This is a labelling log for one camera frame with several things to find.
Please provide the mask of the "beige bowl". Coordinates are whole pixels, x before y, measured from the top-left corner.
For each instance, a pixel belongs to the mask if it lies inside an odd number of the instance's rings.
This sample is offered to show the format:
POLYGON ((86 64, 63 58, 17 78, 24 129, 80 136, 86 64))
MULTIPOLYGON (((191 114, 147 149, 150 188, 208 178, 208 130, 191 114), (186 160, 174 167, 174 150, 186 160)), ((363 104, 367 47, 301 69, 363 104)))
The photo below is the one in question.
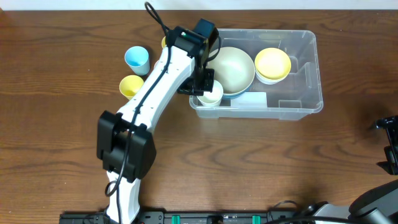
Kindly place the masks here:
POLYGON ((218 55, 208 62, 215 71, 214 78, 221 83, 224 93, 236 93, 251 85, 255 77, 252 58, 236 47, 222 47, 218 55))

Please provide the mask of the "dark blue bowl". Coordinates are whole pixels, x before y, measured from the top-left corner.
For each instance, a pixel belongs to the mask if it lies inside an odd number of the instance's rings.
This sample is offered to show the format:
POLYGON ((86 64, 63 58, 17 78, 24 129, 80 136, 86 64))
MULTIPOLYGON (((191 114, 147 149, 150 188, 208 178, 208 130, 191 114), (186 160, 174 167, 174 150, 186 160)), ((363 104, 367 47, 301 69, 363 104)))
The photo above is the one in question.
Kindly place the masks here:
POLYGON ((240 97, 242 94, 243 94, 243 92, 237 93, 237 94, 224 94, 222 96, 222 99, 223 100, 232 100, 232 99, 240 97))
POLYGON ((249 85, 249 86, 247 86, 244 90, 239 91, 239 92, 236 92, 236 93, 224 93, 224 94, 237 94, 237 93, 241 93, 241 92, 245 93, 246 91, 248 91, 248 90, 250 89, 251 86, 252 86, 252 85, 249 85))

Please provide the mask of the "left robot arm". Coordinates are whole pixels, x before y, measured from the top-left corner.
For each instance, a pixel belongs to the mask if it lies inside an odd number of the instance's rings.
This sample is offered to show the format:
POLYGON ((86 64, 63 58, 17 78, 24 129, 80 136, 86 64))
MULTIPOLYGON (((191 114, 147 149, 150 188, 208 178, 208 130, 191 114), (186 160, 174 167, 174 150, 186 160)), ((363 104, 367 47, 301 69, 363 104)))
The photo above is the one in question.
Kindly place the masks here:
POLYGON ((206 65, 219 41, 214 23, 200 19, 193 30, 177 26, 165 37, 162 55, 141 89, 117 113, 104 111, 98 120, 96 155, 109 178, 106 223, 136 219, 140 181, 156 157, 154 129, 173 95, 202 96, 213 89, 215 72, 206 65))

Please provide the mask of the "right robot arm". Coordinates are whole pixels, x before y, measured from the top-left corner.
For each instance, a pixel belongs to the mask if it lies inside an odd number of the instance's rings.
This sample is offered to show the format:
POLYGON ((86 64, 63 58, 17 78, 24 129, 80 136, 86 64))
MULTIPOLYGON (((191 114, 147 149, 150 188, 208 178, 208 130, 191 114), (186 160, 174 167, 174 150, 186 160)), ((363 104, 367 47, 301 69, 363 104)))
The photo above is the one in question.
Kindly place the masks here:
MULTIPOLYGON (((390 175, 397 175, 397 116, 382 118, 375 128, 384 129, 389 145, 384 148, 386 160, 377 165, 390 175)), ((365 223, 397 223, 397 181, 373 188, 359 196, 349 207, 318 203, 308 208, 307 215, 343 218, 365 223)))

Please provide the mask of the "light blue cup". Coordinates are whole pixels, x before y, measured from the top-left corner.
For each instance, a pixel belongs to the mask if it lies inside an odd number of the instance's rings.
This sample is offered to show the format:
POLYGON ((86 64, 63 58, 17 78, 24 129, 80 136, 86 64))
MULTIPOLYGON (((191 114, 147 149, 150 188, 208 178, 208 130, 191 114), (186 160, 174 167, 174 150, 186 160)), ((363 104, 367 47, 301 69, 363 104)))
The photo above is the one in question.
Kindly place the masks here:
POLYGON ((136 75, 144 76, 149 73, 149 53, 144 47, 134 46, 129 48, 124 55, 124 59, 136 75))

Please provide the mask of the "pale green white cup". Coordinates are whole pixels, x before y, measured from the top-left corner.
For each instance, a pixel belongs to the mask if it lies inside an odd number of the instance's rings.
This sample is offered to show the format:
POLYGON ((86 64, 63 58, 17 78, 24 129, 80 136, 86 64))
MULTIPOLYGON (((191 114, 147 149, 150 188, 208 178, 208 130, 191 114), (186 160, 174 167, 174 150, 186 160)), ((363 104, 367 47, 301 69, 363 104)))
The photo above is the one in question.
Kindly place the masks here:
POLYGON ((220 82, 215 80, 211 91, 206 91, 203 96, 197 96, 199 102, 203 106, 215 107, 219 106, 223 97, 223 87, 220 82))

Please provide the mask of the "yellow cup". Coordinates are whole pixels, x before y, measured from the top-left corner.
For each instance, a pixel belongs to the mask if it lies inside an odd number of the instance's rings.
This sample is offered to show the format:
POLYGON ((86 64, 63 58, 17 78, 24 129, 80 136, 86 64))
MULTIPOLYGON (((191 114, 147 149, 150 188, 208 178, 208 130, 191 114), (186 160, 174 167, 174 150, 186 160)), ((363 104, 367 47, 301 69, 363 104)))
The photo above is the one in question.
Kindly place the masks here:
POLYGON ((131 100, 141 89, 144 80, 137 75, 128 75, 124 77, 119 84, 119 91, 127 99, 131 100))
POLYGON ((166 47, 166 37, 163 37, 163 39, 161 41, 161 46, 162 46, 162 48, 166 47))

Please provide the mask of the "white bowl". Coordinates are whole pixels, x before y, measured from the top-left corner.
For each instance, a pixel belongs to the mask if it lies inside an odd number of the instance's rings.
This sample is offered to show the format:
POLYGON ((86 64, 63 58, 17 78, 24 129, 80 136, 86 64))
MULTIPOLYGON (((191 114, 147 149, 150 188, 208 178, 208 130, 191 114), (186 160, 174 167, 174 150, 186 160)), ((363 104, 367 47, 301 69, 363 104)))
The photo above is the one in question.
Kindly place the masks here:
POLYGON ((257 79, 258 79, 261 83, 266 84, 266 85, 275 85, 276 83, 279 83, 279 82, 281 82, 282 80, 284 80, 284 79, 270 80, 270 79, 267 79, 267 78, 264 78, 264 77, 257 77, 257 79))

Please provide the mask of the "yellow bowl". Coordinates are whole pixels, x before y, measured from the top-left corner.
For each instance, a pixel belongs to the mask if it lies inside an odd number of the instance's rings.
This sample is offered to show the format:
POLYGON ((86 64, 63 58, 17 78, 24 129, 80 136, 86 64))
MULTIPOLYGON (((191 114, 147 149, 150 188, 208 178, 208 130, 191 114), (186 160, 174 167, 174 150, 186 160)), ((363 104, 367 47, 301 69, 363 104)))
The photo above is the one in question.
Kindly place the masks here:
POLYGON ((281 49, 266 48, 261 50, 254 60, 256 71, 269 80, 285 78, 292 68, 289 56, 281 49))

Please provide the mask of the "grey bowl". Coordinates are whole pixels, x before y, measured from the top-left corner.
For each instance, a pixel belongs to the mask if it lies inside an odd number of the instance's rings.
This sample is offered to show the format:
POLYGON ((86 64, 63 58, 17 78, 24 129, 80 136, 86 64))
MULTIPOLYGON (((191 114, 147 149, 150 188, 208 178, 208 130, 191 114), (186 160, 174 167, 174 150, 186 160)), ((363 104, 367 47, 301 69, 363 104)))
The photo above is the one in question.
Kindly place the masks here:
POLYGON ((278 82, 281 82, 285 78, 287 78, 288 73, 285 73, 283 70, 281 72, 274 72, 274 71, 262 71, 256 69, 256 77, 257 79, 267 85, 273 85, 278 82))

